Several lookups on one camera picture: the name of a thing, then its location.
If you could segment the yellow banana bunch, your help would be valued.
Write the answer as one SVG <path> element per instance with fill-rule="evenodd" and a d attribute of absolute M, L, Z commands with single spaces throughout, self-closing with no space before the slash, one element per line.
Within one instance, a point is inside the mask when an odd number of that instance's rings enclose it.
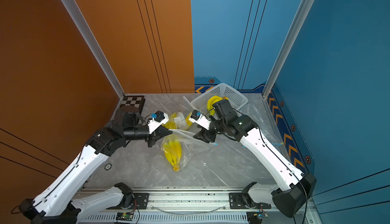
<path fill-rule="evenodd" d="M 162 149 L 167 161 L 171 164 L 175 172 L 180 170 L 180 162 L 182 158 L 181 143 L 177 140 L 170 140 L 162 144 Z"/>
<path fill-rule="evenodd" d="M 193 124 L 190 119 L 191 114 L 184 116 L 182 112 L 175 112 L 169 116 L 169 120 L 163 126 L 167 129 L 188 130 Z"/>
<path fill-rule="evenodd" d="M 219 97 L 219 96 L 213 96 L 211 97 L 208 102 L 207 102 L 207 110 L 209 112 L 210 115 L 214 115 L 215 114 L 215 111 L 213 109 L 213 104 L 216 103 L 216 102 L 219 102 L 223 99 L 226 99 L 228 100 L 227 97 Z"/>

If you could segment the zip-top bag blue zipper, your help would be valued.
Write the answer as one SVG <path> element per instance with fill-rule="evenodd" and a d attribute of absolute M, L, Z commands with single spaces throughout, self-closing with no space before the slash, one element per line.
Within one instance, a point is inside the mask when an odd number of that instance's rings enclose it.
<path fill-rule="evenodd" d="M 285 145 L 284 142 L 279 142 L 279 141 L 278 142 L 271 142 L 271 141 L 269 141 L 269 143 L 272 144 L 276 149 Z"/>

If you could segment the zip-top bag with label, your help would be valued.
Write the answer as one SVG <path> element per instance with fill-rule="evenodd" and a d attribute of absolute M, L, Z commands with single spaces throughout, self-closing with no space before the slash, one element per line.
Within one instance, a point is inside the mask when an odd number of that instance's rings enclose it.
<path fill-rule="evenodd" d="M 173 103 L 173 108 L 168 110 L 169 119 L 163 126 L 171 130 L 188 130 L 193 124 L 190 117 L 194 109 L 187 97 L 180 97 Z"/>

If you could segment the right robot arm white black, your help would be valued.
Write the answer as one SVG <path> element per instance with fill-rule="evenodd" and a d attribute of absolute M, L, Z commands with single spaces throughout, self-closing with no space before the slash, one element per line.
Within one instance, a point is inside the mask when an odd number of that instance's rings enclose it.
<path fill-rule="evenodd" d="M 215 142 L 217 134 L 241 143 L 250 150 L 275 180 L 275 184 L 262 187 L 259 183 L 248 185 L 242 192 L 243 200 L 250 203 L 274 204 L 288 218 L 293 218 L 312 197 L 316 178 L 303 173 L 285 158 L 265 137 L 258 124 L 248 115 L 233 109 L 222 99 L 212 105 L 217 119 L 194 110 L 190 121 L 201 131 L 194 138 L 206 143 Z"/>

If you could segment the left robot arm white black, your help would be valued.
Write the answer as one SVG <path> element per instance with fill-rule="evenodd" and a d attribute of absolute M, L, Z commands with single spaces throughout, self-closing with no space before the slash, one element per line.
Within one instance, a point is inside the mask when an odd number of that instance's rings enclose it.
<path fill-rule="evenodd" d="M 136 208 L 133 190 L 123 182 L 84 199 L 73 197 L 119 148 L 137 140 L 144 140 L 152 147 L 172 134 L 164 127 L 168 120 L 169 116 L 162 111 L 151 114 L 145 121 L 134 106 L 117 109 L 114 119 L 94 132 L 74 161 L 46 190 L 19 204 L 19 212 L 33 224 L 77 224 L 107 208 Z"/>

